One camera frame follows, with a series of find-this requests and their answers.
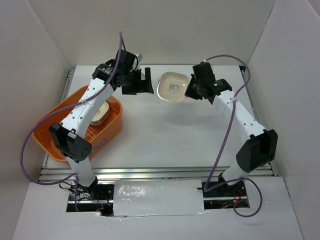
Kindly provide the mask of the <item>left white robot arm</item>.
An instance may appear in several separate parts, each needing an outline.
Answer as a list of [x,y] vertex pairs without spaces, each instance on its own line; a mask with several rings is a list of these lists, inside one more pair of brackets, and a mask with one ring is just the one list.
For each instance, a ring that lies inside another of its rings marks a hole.
[[85,140],[86,132],[100,107],[117,88],[121,88],[124,95],[154,93],[150,68],[145,69],[145,78],[142,78],[142,58],[140,53],[121,49],[115,59],[98,65],[87,89],[71,112],[60,123],[52,123],[49,127],[55,146],[75,173],[75,191],[81,192],[88,200],[97,197],[99,187],[89,160],[92,144]]

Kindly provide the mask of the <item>cream plate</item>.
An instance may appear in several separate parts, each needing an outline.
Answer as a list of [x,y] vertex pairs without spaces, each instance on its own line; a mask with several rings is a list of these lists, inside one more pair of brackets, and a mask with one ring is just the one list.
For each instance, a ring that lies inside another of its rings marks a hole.
[[107,116],[109,115],[109,113],[110,113],[110,105],[108,104],[107,101],[105,101],[101,105],[101,107],[99,108],[98,112],[95,114],[93,119],[91,120],[90,124],[92,126],[98,126],[102,124],[107,118]]
[[186,100],[186,90],[190,83],[188,76],[168,71],[161,75],[157,85],[157,95],[160,99],[172,102],[181,103]]

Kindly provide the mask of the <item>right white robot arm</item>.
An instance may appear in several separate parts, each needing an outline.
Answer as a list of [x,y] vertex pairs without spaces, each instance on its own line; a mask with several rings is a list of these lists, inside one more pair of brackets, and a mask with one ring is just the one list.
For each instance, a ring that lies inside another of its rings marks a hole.
[[278,134],[274,129],[266,129],[248,112],[237,99],[231,85],[225,79],[216,79],[208,62],[196,64],[192,69],[185,96],[208,100],[229,120],[227,131],[234,128],[243,143],[235,161],[218,176],[219,193],[229,196],[235,190],[235,184],[274,160]]

